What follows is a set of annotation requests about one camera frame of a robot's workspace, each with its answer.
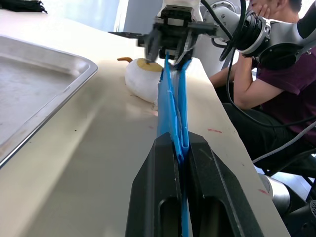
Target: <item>white table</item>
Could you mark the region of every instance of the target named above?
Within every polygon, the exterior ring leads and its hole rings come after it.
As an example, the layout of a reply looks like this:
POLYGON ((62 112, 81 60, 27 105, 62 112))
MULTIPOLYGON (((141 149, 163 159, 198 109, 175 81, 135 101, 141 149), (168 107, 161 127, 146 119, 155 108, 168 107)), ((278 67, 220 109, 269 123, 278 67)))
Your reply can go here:
MULTIPOLYGON (((157 114, 126 89, 127 63, 116 59, 143 57, 143 49, 135 40, 40 13, 0 10, 0 34, 99 67, 0 170, 0 236, 124 236, 131 184, 156 137, 157 114)), ((199 60, 187 75, 189 131, 202 135, 237 176, 264 235, 288 237, 199 60)))

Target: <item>chair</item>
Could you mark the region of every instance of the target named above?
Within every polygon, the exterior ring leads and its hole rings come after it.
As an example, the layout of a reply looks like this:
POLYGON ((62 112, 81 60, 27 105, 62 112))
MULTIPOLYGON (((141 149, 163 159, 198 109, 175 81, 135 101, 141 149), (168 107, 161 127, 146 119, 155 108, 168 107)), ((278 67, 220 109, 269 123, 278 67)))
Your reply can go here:
POLYGON ((316 157, 312 156, 312 154, 315 153, 316 148, 313 148, 291 157, 286 163, 265 163, 265 169, 262 170, 265 175, 270 177, 278 172, 302 176, 311 186, 311 190, 306 198, 306 201, 316 200, 316 157))

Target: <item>metal tray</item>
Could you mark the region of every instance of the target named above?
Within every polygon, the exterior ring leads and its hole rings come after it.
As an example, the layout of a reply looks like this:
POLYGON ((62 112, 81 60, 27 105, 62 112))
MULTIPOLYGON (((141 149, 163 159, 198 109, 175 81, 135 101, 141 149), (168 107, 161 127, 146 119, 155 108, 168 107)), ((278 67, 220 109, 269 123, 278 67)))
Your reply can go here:
POLYGON ((0 167, 96 71, 85 58, 0 36, 0 167))

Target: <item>man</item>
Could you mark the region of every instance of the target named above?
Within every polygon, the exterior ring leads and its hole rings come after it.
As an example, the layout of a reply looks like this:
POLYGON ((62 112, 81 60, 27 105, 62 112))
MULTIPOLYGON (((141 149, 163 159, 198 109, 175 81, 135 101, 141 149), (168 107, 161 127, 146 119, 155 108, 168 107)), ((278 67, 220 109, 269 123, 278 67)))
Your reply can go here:
MULTIPOLYGON (((295 23, 299 20, 301 0, 251 0, 250 7, 257 15, 269 19, 295 23)), ((301 56, 298 62, 285 70, 271 71, 258 65, 257 79, 253 81, 252 59, 239 55, 233 65, 231 80, 234 102, 254 119, 270 125, 296 122, 316 115, 316 48, 301 56)), ((210 77, 221 101, 227 102, 225 84, 228 69, 210 77)), ((294 138, 311 122, 287 128, 270 128, 252 122, 231 104, 223 104, 251 159, 264 155, 294 138)), ((300 152, 316 146, 316 131, 312 130, 290 147, 268 157, 264 164, 283 162, 300 152)))

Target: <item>blue fabric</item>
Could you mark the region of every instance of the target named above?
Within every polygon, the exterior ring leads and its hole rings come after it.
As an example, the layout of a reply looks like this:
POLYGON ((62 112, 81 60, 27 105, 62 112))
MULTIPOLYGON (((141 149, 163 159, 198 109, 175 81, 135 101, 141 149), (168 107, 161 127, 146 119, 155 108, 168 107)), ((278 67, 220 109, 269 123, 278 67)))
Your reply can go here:
MULTIPOLYGON (((158 127, 157 137, 169 132, 174 145, 175 153, 180 169, 183 168, 184 157, 189 150, 189 134, 187 120, 187 95, 185 71, 190 63, 187 62, 181 72, 178 81, 178 98, 174 98, 174 85, 171 82, 169 56, 166 56, 164 70, 158 84, 158 127)), ((182 236, 189 237, 188 207, 185 187, 185 177, 182 183, 182 236)))

